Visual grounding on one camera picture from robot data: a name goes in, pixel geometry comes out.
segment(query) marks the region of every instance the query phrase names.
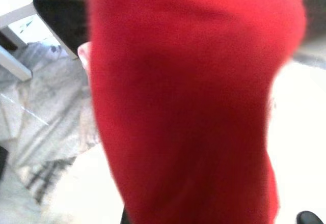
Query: red cloth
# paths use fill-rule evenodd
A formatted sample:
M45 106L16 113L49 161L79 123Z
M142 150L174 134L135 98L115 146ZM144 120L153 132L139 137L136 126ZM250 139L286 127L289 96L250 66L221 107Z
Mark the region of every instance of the red cloth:
M96 119L133 224L273 223L272 80L302 0L90 0Z

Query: floor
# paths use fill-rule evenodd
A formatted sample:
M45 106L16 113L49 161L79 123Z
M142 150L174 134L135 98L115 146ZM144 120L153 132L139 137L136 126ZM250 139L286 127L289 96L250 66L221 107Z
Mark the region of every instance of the floor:
M33 18L11 26L31 40L13 55L33 79L20 82L0 67L0 145L10 151L0 224L118 224L123 203L94 124L87 77L53 37L36 34L41 26ZM326 220L323 43L301 47L271 93L268 151L281 204L276 224L293 223L306 209Z

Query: gray patterned floor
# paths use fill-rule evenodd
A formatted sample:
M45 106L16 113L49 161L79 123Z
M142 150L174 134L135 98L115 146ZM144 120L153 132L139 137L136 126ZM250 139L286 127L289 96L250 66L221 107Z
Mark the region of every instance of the gray patterned floor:
M99 144L85 71L79 60L71 60L53 43L49 38L13 53L32 70L29 81L21 82L0 67L0 146L10 152L0 182L0 224L90 223L85 222L90 217L100 220L96 223L119 223L122 201ZM61 204L55 204L72 180L66 181L61 191L58 185L69 178L72 169L78 169L76 161L80 158L85 159L84 166L73 178L74 183L84 187L80 191L97 191L100 195L92 196L106 199L87 201L80 192L72 196L74 211L58 211L58 206L69 202L61 199ZM76 180L94 163L98 166L96 177ZM106 187L100 188L103 182ZM98 211L111 202L118 206L118 210L113 208L117 213Z

